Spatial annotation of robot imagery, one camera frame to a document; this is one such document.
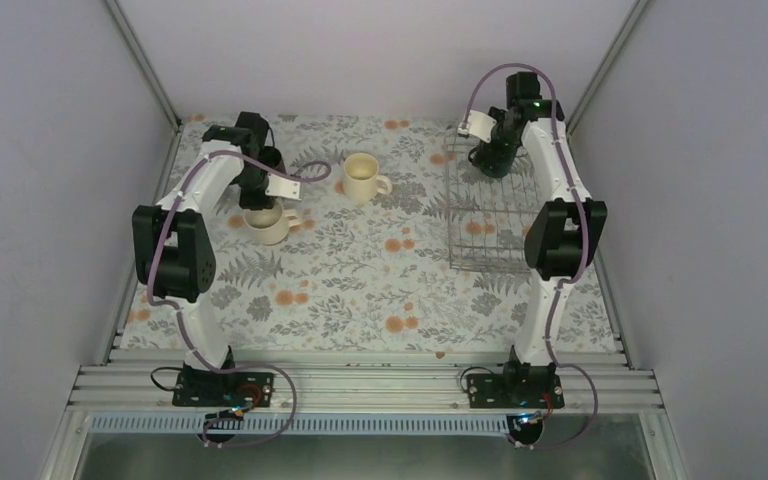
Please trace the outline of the beige white mug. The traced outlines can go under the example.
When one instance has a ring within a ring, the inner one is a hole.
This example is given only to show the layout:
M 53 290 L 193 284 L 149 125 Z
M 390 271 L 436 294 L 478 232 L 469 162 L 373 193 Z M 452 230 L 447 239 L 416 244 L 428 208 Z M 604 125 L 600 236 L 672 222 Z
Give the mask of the beige white mug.
M 285 208 L 280 201 L 270 209 L 245 210 L 243 219 L 252 238 L 262 245 L 282 242 L 293 227 L 301 225 L 297 211 Z

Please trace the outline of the metal wire dish rack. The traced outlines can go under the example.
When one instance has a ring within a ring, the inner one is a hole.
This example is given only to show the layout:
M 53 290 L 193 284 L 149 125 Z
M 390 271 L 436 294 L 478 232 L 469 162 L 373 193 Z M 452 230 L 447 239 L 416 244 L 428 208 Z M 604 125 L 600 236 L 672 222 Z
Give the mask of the metal wire dish rack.
M 482 273 L 527 273 L 525 235 L 542 206 L 527 154 L 519 150 L 510 173 L 491 178 L 469 162 L 478 139 L 461 137 L 450 127 L 443 146 L 450 265 Z

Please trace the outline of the cream ribbed mug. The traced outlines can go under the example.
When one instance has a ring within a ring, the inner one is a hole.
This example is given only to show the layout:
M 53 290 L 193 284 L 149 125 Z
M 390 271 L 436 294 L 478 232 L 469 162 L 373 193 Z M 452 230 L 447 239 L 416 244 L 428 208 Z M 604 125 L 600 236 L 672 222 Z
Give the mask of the cream ribbed mug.
M 377 195 L 389 195 L 392 181 L 380 173 L 378 160 L 367 153 L 354 153 L 343 162 L 344 194 L 357 203 L 366 203 Z

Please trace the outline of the black mug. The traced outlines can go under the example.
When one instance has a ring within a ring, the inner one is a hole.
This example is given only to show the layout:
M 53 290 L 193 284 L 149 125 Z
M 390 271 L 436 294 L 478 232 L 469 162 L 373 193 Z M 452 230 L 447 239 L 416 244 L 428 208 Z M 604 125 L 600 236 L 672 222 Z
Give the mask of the black mug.
M 282 174 L 286 173 L 283 156 L 276 147 L 264 146 L 259 153 L 258 159 L 270 168 Z

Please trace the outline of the dark green mug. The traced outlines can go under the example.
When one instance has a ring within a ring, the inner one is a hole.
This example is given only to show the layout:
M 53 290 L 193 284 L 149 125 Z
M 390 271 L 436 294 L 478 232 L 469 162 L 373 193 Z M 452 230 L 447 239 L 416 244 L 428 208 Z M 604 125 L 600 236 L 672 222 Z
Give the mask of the dark green mug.
M 501 179 L 510 172 L 511 163 L 504 155 L 482 146 L 474 147 L 468 154 L 468 161 L 480 173 L 493 179 Z

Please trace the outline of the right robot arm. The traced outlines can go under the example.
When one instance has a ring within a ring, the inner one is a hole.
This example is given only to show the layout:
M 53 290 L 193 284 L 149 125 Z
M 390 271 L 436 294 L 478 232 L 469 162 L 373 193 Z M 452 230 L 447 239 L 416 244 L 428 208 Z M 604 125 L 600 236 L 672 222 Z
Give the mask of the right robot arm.
M 508 175 L 519 152 L 532 162 L 542 203 L 525 235 L 523 253 L 532 273 L 525 329 L 498 377 L 503 402 L 515 407 L 559 405 L 561 363 L 553 350 L 559 321 L 573 287 L 592 263 L 608 209 L 594 199 L 577 172 L 564 115 L 539 69 L 512 64 L 506 105 L 487 113 L 469 109 L 464 134 L 478 139 L 468 159 L 482 174 Z

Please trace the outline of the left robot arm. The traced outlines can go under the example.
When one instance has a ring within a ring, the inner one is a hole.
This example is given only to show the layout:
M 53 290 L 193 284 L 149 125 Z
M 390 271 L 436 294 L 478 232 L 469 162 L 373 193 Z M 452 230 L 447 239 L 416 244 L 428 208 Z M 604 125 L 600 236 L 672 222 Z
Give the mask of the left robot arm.
M 193 165 L 161 200 L 132 214 L 135 269 L 149 303 L 170 309 L 187 349 L 184 368 L 203 373 L 198 390 L 215 405 L 238 391 L 234 360 L 209 304 L 217 261 L 207 217 L 229 187 L 242 210 L 269 210 L 269 170 L 282 165 L 272 129 L 258 113 L 203 134 Z

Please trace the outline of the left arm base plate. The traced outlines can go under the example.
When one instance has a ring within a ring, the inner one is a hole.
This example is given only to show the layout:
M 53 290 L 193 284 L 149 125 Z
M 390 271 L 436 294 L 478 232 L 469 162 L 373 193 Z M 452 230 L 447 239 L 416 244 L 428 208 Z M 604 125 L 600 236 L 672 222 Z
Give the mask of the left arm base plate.
M 269 407 L 275 375 L 243 372 L 219 375 L 186 369 L 176 380 L 172 405 L 176 407 L 251 408 Z

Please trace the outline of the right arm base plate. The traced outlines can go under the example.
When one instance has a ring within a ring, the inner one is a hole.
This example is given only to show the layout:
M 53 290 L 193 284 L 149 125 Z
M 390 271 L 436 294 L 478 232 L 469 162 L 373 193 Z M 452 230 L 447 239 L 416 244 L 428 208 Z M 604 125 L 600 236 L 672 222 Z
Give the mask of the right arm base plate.
M 469 374 L 467 395 L 472 409 L 539 409 L 565 407 L 560 377 L 526 379 L 511 383 L 501 375 Z

